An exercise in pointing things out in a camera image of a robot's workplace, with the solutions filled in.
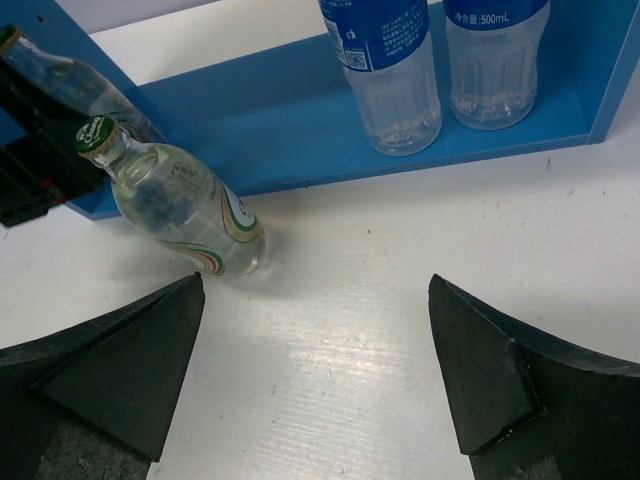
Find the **clear Chang bottle front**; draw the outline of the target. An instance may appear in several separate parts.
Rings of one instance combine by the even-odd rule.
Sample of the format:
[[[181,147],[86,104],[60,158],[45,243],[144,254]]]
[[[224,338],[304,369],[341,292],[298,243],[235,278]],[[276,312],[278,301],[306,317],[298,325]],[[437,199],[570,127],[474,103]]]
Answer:
[[[101,73],[80,60],[41,50],[15,25],[1,27],[1,60],[81,114],[109,115],[139,142],[165,141],[152,122]]]

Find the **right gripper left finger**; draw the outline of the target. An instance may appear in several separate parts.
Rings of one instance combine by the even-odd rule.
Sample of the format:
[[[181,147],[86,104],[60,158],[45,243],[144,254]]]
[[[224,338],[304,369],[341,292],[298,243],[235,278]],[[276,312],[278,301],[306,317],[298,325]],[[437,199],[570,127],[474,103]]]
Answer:
[[[1,351],[4,479],[144,479],[201,324],[200,274]]]

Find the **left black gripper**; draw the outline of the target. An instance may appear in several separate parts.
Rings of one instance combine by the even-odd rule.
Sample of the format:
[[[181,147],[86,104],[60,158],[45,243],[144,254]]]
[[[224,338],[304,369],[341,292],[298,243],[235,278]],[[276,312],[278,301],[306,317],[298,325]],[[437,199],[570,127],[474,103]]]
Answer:
[[[1,64],[1,110],[24,134],[1,141],[1,224],[15,227],[103,187],[103,171],[81,158],[75,135],[89,117]]]

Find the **clear chang bottle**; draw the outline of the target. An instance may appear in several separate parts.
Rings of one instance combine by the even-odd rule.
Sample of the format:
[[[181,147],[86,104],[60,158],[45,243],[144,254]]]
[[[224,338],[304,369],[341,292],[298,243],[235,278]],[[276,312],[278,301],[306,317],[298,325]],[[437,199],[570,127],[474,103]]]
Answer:
[[[122,216],[154,242],[216,276],[246,277],[263,264],[260,221],[191,154],[137,141],[107,115],[85,122],[74,147],[108,174]]]
[[[80,60],[41,50],[15,25],[1,27],[1,60],[81,114],[109,115],[139,142],[165,141],[152,122],[101,73]]]

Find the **water bottle blue label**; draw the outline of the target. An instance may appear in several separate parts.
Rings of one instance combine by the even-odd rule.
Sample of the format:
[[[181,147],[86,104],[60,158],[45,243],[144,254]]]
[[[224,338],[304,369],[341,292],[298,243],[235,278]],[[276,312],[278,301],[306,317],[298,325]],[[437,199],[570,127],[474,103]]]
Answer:
[[[477,130],[510,127],[531,111],[551,2],[445,1],[456,118]]]
[[[442,113],[428,3],[321,0],[319,7],[371,145],[408,156],[433,143]]]

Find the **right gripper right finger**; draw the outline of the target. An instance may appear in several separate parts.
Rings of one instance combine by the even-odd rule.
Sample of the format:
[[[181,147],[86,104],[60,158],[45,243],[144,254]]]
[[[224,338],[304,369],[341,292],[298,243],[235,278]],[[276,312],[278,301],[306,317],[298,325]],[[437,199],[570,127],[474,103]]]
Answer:
[[[475,478],[638,478],[638,364],[555,337],[439,275],[429,317]]]

